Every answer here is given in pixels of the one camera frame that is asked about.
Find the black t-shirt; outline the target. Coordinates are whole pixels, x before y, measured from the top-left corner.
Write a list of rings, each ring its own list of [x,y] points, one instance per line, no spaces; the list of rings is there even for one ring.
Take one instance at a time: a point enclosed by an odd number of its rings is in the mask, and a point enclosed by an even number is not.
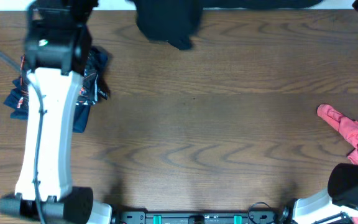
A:
[[[136,24],[151,41],[167,42],[179,50],[190,50],[190,36],[200,26],[203,9],[245,8],[253,10],[303,9],[321,0],[133,0]]]

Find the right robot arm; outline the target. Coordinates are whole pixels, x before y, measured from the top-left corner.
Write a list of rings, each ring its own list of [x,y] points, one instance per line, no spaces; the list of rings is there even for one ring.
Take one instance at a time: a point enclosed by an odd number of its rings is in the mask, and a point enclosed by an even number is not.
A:
[[[350,163],[338,164],[326,189],[295,200],[276,223],[358,223],[358,121],[328,104],[319,105],[317,114],[352,145],[347,156]]]

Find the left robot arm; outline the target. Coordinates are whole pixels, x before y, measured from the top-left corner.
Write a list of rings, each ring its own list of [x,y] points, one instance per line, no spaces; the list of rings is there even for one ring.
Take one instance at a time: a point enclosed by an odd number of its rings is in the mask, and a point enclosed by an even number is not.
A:
[[[29,6],[24,42],[29,117],[24,161],[15,191],[0,212],[42,223],[87,223],[89,187],[75,187],[70,171],[76,101],[91,49],[87,21],[97,1],[36,1]]]

